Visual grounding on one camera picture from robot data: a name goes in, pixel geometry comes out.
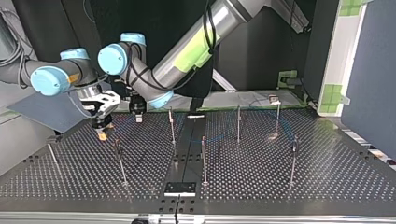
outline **vertical steel rod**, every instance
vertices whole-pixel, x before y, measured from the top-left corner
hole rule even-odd
[[[56,156],[55,156],[55,153],[53,152],[52,145],[50,143],[48,143],[47,146],[49,147],[49,152],[50,152],[50,155],[52,156],[53,161],[56,164],[58,164],[58,160],[56,160]]]
[[[176,143],[175,140],[175,127],[174,127],[174,120],[172,117],[172,107],[169,109],[169,122],[171,123],[171,130],[172,130],[172,143],[173,145]]]
[[[238,134],[237,134],[237,138],[236,141],[239,143],[241,140],[241,135],[240,135],[240,131],[241,131],[241,106],[238,105],[238,118],[237,118],[237,122],[238,122]]]
[[[121,158],[120,158],[120,167],[121,167],[121,170],[122,170],[122,177],[124,179],[124,185],[126,186],[126,185],[128,185],[128,181],[126,180],[126,174],[125,174],[125,170],[124,170]]]
[[[280,102],[277,104],[276,120],[279,120],[279,114],[280,114]]]
[[[206,176],[206,137],[202,136],[202,159],[204,161],[204,186],[207,186],[209,183],[207,182]]]

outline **black wall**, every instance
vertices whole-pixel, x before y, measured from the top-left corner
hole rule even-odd
[[[296,2],[312,21],[316,0]],[[148,40],[148,66],[154,67],[202,16],[205,1],[100,0],[92,1],[92,7],[103,45],[117,41],[121,32],[143,33]],[[259,16],[220,44],[215,67],[238,90],[275,89],[279,71],[298,69],[303,75],[308,43],[309,34],[295,34],[271,8],[263,8]],[[206,79],[197,85],[210,87],[209,82]]]
[[[87,0],[92,7],[92,22],[84,12],[84,0],[13,1],[40,60],[56,62],[60,51],[83,47],[98,70],[97,52],[118,42],[122,32],[139,32],[147,37],[148,66],[154,67],[202,16],[205,7],[203,0]],[[316,0],[296,2],[313,21]],[[209,62],[187,89],[205,97],[212,84],[212,64],[238,90],[275,89],[280,71],[297,69],[300,77],[304,75],[309,41],[309,33],[297,35],[286,21],[265,7],[250,23],[225,38],[219,57],[215,57],[218,59]]]
[[[101,71],[96,60],[101,48],[100,36],[95,22],[87,17],[91,11],[89,2],[13,0],[13,3],[38,60],[55,63],[60,60],[61,51],[84,48],[93,66]]]

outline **white wall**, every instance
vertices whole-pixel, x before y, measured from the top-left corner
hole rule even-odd
[[[361,7],[358,16],[337,17],[329,57],[323,78],[321,93],[319,96],[318,113],[323,117],[341,117],[344,105],[339,105],[337,112],[320,113],[320,105],[326,84],[342,85],[341,94],[347,94],[352,65],[361,33],[361,25],[364,20],[366,5]]]
[[[0,7],[15,11],[11,0],[1,0]],[[24,36],[19,21],[12,16],[8,18]],[[26,45],[23,46],[27,52],[30,51]],[[7,109],[7,106],[34,92],[32,88],[22,90],[18,85],[0,82],[0,175],[42,148],[47,138],[53,135],[53,130]]]

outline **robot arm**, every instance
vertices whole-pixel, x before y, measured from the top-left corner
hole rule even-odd
[[[216,45],[239,24],[255,17],[266,0],[218,0],[211,8],[216,30]],[[98,61],[110,75],[121,76],[153,107],[164,106],[173,96],[173,88],[191,70],[202,67],[211,57],[205,31],[213,42],[209,20],[204,27],[198,20],[169,53],[150,70],[138,57],[138,47],[146,46],[141,34],[122,34],[119,44],[103,48]]]
[[[117,108],[120,97],[113,91],[102,91],[98,75],[92,68],[85,49],[70,49],[61,52],[57,63],[29,60],[24,55],[17,34],[8,28],[0,15],[0,81],[32,86],[46,96],[54,96],[74,88],[84,108],[90,113],[92,127],[101,140],[112,128],[110,113]]]

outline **green tape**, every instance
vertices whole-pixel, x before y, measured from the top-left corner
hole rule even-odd
[[[208,29],[209,39],[212,42],[212,31]],[[204,28],[201,28],[190,40],[186,47],[177,55],[174,67],[188,73],[193,67],[202,67],[212,57],[206,43]]]
[[[291,71],[283,71],[279,72],[279,76],[277,76],[277,86],[282,89],[294,89],[295,86],[287,85],[286,83],[282,82],[282,77],[297,77],[297,70]]]
[[[336,113],[338,105],[341,103],[342,85],[326,84],[324,86],[323,96],[319,112]]]
[[[363,0],[342,0],[339,16],[358,16],[362,5]]]

